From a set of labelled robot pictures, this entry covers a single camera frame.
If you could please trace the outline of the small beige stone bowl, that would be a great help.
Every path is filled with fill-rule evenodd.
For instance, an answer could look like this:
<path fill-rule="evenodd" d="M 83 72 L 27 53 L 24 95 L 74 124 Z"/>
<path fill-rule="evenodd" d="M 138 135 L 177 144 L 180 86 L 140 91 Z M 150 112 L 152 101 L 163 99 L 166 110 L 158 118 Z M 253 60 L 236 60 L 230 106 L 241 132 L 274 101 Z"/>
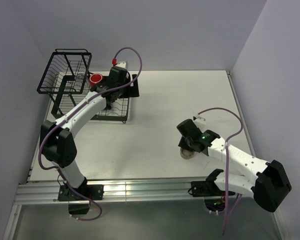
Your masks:
<path fill-rule="evenodd" d="M 184 148 L 180 148 L 180 156 L 185 160 L 189 160 L 194 157 L 194 152 Z"/>

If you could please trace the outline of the red ceramic mug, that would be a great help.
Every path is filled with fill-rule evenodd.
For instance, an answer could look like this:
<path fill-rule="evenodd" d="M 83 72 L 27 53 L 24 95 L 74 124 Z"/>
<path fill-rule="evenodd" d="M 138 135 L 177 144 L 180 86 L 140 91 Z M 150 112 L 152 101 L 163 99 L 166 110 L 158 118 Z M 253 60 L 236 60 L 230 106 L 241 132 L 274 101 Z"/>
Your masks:
<path fill-rule="evenodd" d="M 100 73 L 94 73 L 89 77 L 89 84 L 91 87 L 97 85 L 103 80 L 103 75 Z"/>

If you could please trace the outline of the clear glass tumbler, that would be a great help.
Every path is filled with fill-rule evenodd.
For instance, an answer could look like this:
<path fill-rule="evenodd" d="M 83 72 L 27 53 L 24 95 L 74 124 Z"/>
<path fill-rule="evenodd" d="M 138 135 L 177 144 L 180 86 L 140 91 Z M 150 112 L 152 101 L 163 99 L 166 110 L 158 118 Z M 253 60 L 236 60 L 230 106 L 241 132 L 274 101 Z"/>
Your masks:
<path fill-rule="evenodd" d="M 83 72 L 80 72 L 76 75 L 75 80 L 78 84 L 82 84 L 86 82 L 86 74 Z"/>

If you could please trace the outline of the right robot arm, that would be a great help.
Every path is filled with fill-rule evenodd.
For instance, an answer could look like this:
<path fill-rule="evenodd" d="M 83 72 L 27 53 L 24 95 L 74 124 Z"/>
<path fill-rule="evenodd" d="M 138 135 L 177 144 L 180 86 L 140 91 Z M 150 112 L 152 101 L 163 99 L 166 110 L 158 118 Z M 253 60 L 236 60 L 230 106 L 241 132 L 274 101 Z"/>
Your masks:
<path fill-rule="evenodd" d="M 238 174 L 226 174 L 225 170 L 217 168 L 205 180 L 191 182 L 189 192 L 193 197 L 241 194 L 273 213 L 292 190 L 284 166 L 277 160 L 259 159 L 227 144 L 219 134 L 204 130 L 192 119 L 184 120 L 176 128 L 181 134 L 178 144 L 181 150 L 229 162 L 229 166 L 238 171 Z"/>

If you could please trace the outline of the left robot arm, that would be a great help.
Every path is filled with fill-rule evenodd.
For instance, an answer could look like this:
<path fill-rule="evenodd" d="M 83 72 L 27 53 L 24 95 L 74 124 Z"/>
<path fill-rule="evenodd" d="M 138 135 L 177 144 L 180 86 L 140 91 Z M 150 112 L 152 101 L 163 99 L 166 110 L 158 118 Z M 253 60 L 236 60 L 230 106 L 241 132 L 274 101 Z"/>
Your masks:
<path fill-rule="evenodd" d="M 40 128 L 38 157 L 52 162 L 76 200 L 90 196 L 87 178 L 77 163 L 75 137 L 91 118 L 117 99 L 139 97 L 138 76 L 130 75 L 127 61 L 115 64 L 107 76 L 93 85 L 83 100 L 54 122 L 46 120 Z"/>

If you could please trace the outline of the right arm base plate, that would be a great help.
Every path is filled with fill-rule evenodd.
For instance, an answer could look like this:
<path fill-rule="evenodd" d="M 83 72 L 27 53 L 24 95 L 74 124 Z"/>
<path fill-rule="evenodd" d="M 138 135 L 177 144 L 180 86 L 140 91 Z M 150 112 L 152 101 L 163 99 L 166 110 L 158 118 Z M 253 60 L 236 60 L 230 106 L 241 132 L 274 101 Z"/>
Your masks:
<path fill-rule="evenodd" d="M 192 181 L 188 189 L 188 194 L 192 197 L 221 197 L 225 196 L 225 191 L 220 190 L 214 181 Z"/>

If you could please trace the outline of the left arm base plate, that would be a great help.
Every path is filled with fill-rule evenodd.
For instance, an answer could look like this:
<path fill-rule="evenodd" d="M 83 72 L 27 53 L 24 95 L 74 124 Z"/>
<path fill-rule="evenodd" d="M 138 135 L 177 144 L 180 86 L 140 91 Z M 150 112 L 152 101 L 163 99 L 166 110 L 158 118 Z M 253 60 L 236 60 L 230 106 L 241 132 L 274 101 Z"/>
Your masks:
<path fill-rule="evenodd" d="M 97 200 L 100 201 L 103 199 L 103 194 L 104 194 L 104 186 L 102 184 L 88 184 L 86 186 L 86 190 L 84 192 L 81 193 L 81 195 L 92 199 L 92 200 Z M 59 202 L 66 202 L 66 201 L 85 201 L 84 198 L 76 195 L 75 193 L 73 193 L 68 186 L 66 185 L 62 185 L 59 188 L 59 193 L 58 193 L 58 197 L 57 200 Z"/>

